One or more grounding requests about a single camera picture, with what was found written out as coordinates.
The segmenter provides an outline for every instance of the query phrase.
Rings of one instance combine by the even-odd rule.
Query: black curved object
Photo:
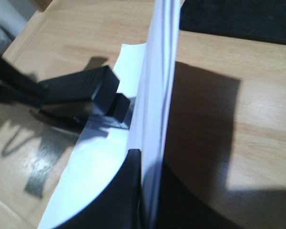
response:
[[[104,191],[57,229],[137,229],[141,151],[131,149]]]

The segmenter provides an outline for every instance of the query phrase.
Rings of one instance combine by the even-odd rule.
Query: white paper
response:
[[[135,97],[145,44],[122,45],[113,69],[120,79],[118,92]],[[87,122],[60,181],[47,205],[39,229],[52,229],[91,203],[110,183],[126,153],[128,130]]]
[[[156,0],[127,148],[142,151],[144,221],[155,228],[174,81],[180,1]]]

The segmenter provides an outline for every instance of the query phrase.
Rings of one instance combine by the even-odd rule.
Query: wooden table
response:
[[[37,81],[113,67],[122,43],[146,41],[152,12],[152,0],[54,0],[4,58]],[[167,164],[242,227],[286,228],[286,46],[181,31],[177,61]],[[37,227],[76,140],[0,104],[0,228]]]

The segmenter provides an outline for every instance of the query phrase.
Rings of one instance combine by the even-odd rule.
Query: dark fabric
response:
[[[286,0],[186,0],[180,29],[286,44]]]

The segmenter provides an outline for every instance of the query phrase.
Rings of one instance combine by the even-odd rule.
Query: black object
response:
[[[180,29],[286,44],[286,0],[186,0]]]
[[[106,125],[130,126],[130,100],[116,93],[119,80],[109,66],[35,83],[0,57],[0,81],[0,102],[38,108],[31,113],[47,124],[81,132],[92,116]]]
[[[141,152],[128,151],[121,168],[104,191],[57,229],[137,229],[141,187]]]

